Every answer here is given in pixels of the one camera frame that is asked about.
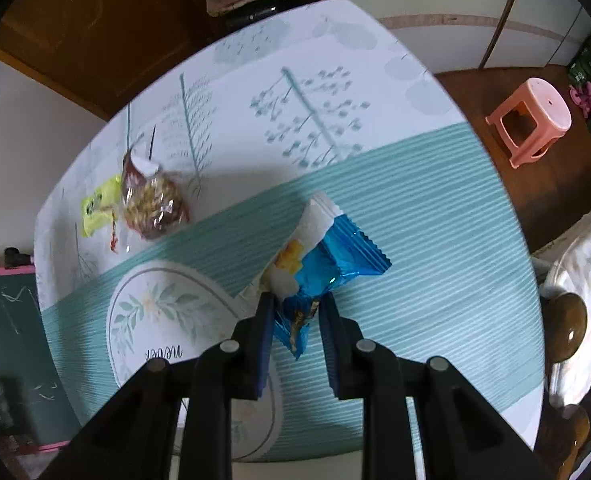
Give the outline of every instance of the bag of nuts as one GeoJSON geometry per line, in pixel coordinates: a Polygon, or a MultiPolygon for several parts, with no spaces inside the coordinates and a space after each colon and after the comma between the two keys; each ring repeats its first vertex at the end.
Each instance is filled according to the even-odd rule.
{"type": "Polygon", "coordinates": [[[124,220],[145,240],[153,240],[188,221],[178,186],[160,165],[126,152],[122,161],[124,220]]]}

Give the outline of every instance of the chalkboard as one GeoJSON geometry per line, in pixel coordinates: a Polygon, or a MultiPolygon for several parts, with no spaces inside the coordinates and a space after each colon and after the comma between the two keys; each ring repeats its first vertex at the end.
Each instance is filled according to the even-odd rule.
{"type": "Polygon", "coordinates": [[[38,448],[70,440],[80,431],[80,423],[46,342],[35,274],[2,272],[0,440],[11,438],[18,447],[38,448]]]}

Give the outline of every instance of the pink toy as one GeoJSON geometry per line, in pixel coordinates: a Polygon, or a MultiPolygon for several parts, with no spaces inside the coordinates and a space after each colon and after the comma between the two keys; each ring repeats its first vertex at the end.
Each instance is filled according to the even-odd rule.
{"type": "Polygon", "coordinates": [[[586,92],[582,91],[582,85],[578,85],[577,89],[569,85],[569,88],[571,89],[571,99],[582,110],[584,118],[588,119],[589,113],[591,113],[591,82],[586,84],[586,92]]]}
{"type": "Polygon", "coordinates": [[[566,133],[571,127],[571,112],[553,85],[532,77],[518,86],[485,120],[498,129],[499,136],[511,152],[509,161],[515,169],[525,162],[539,160],[566,133]],[[519,146],[513,142],[502,122],[502,118],[512,110],[531,116],[536,124],[533,132],[519,146]]]}

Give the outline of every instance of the blue snack wrapper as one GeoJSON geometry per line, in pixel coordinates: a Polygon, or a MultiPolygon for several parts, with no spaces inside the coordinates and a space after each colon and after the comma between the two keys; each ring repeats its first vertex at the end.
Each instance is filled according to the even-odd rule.
{"type": "Polygon", "coordinates": [[[323,192],[314,193],[295,231],[240,294],[254,306],[264,291],[282,302],[274,335],[299,358],[319,298],[356,276],[383,274],[391,262],[323,192]]]}

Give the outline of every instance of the table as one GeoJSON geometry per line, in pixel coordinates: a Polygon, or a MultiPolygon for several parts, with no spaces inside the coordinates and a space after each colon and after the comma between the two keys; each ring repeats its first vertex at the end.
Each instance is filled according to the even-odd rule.
{"type": "MultiPolygon", "coordinates": [[[[186,359],[226,337],[250,312],[236,295],[318,189],[393,262],[338,291],[342,314],[400,356],[447,357],[533,446],[543,332],[507,194],[433,76],[347,0],[285,12],[186,60],[115,116],[48,197],[35,228],[40,308],[80,420],[146,358],[186,359]],[[154,244],[122,231],[114,254],[108,232],[80,237],[80,203],[128,148],[186,177],[191,223],[154,244]]],[[[232,419],[238,460],[361,444],[361,405],[333,399],[316,320],[298,362],[274,342],[268,390],[232,419]]]]}

